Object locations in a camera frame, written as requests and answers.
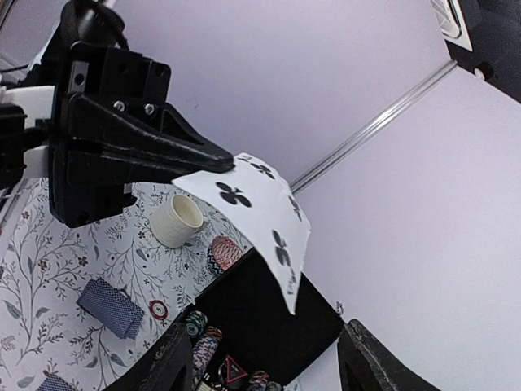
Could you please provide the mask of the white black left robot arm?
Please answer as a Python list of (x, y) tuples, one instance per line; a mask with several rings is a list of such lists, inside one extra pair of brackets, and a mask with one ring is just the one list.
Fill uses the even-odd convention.
[(171, 69), (129, 48), (106, 1), (69, 1), (16, 86), (1, 89), (1, 186), (46, 178), (52, 215), (76, 228), (135, 203), (139, 182), (234, 168), (167, 100)]

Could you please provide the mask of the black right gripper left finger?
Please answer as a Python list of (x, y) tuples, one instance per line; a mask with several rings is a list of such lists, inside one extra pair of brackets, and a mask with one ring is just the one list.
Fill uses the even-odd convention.
[(106, 391), (192, 390), (192, 346), (184, 323), (162, 337)]

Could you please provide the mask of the grey card deck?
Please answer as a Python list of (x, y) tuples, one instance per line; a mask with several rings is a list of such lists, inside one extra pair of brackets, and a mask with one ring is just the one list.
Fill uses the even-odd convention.
[(77, 388), (57, 375), (48, 374), (37, 391), (77, 391)]

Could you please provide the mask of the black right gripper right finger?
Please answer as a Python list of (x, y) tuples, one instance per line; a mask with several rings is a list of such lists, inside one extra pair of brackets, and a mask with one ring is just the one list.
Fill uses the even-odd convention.
[(403, 364), (357, 319), (344, 324), (337, 353), (343, 391), (437, 390)]

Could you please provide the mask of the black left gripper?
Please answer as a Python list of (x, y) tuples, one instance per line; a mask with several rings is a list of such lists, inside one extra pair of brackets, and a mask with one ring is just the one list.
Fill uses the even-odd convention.
[(169, 103), (168, 65), (116, 47), (77, 42), (59, 64), (49, 146), (50, 210), (69, 227), (122, 213), (128, 183), (151, 165), (223, 174), (234, 157)]

